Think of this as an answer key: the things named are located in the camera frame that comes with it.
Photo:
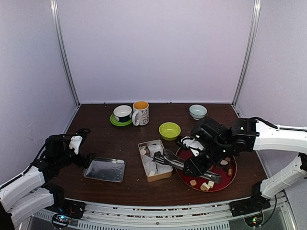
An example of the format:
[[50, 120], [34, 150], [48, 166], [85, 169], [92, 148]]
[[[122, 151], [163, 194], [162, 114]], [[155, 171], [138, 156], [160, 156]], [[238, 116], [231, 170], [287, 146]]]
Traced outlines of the tan cube chocolate front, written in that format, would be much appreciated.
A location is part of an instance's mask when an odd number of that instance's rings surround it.
[[197, 185], [197, 181], [196, 181], [196, 180], [191, 180], [191, 181], [190, 181], [190, 185], [191, 185], [192, 187], [195, 187], [195, 186]]

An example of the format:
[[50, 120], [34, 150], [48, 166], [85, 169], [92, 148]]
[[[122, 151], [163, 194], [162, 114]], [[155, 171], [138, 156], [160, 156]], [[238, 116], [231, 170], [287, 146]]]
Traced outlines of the metal tongs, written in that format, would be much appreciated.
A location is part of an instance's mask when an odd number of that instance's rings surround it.
[[159, 163], [161, 165], [169, 165], [172, 167], [175, 167], [176, 169], [179, 169], [182, 171], [182, 173], [186, 176], [192, 176], [192, 177], [200, 177], [203, 179], [207, 179], [210, 181], [213, 181], [215, 183], [221, 182], [221, 176], [213, 173], [209, 170], [206, 172], [195, 175], [188, 167], [185, 168], [185, 160], [176, 156], [172, 151], [168, 149], [163, 149], [163, 151], [157, 151], [153, 155], [154, 162]]

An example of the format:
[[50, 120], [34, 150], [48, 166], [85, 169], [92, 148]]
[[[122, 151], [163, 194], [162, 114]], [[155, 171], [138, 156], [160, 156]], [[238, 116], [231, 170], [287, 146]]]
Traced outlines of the beige rectangular tin box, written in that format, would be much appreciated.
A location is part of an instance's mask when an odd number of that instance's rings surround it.
[[[150, 156], [150, 151], [148, 149], [148, 146], [150, 146], [152, 144], [161, 144], [164, 147], [164, 145], [162, 143], [162, 140], [160, 140], [160, 139], [139, 143], [138, 144], [139, 154], [140, 154], [140, 150], [141, 149], [145, 149], [146, 150], [146, 155]], [[158, 174], [158, 175], [151, 176], [151, 177], [146, 175], [146, 178], [147, 178], [148, 182], [154, 182], [154, 181], [158, 181], [158, 180], [161, 180], [161, 179], [165, 179], [165, 178], [171, 177], [172, 172], [168, 172], [168, 173], [164, 173], [164, 174]]]

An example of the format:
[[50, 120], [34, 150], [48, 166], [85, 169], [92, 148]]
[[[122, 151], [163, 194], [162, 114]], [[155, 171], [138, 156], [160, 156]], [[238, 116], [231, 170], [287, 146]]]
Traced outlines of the bear print tin lid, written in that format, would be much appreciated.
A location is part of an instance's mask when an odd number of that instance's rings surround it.
[[126, 162], [121, 159], [95, 157], [90, 166], [83, 171], [83, 177], [106, 182], [123, 181]]

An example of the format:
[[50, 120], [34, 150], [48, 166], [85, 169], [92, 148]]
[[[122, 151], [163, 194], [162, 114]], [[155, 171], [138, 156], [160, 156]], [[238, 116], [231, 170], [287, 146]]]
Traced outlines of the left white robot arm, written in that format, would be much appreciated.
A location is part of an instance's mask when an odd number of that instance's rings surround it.
[[30, 165], [0, 186], [2, 230], [16, 229], [28, 217], [47, 207], [53, 207], [59, 213], [72, 213], [63, 188], [51, 180], [71, 164], [84, 169], [90, 166], [95, 154], [80, 153], [89, 132], [81, 129], [72, 135], [49, 136]]

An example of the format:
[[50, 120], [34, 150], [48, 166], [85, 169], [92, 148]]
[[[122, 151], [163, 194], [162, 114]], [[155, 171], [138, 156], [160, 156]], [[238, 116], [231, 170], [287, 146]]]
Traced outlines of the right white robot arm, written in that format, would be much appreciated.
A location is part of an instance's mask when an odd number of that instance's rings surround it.
[[249, 211], [257, 211], [264, 200], [273, 198], [307, 176], [307, 129], [305, 127], [274, 125], [262, 118], [239, 118], [230, 128], [212, 118], [202, 118], [190, 135], [179, 137], [177, 144], [191, 150], [192, 156], [184, 169], [201, 176], [212, 165], [242, 152], [281, 150], [298, 155], [274, 176], [253, 186], [252, 197], [246, 200]]

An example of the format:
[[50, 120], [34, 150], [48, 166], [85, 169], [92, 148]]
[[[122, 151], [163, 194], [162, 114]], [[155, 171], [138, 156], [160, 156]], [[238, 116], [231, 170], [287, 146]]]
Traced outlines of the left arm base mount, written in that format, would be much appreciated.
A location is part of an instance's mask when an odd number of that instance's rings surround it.
[[86, 204], [80, 201], [69, 200], [65, 198], [64, 189], [56, 184], [47, 184], [43, 186], [54, 198], [54, 203], [46, 207], [46, 210], [64, 214], [73, 219], [81, 219], [84, 214]]

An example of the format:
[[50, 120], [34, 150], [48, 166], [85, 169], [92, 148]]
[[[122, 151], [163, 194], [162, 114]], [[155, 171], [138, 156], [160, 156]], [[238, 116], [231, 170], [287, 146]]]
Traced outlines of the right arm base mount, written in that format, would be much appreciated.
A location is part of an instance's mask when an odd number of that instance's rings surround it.
[[262, 196], [262, 192], [260, 190], [261, 183], [262, 182], [258, 182], [253, 185], [250, 198], [232, 201], [229, 203], [230, 211], [233, 217], [247, 215], [271, 207], [270, 199]]

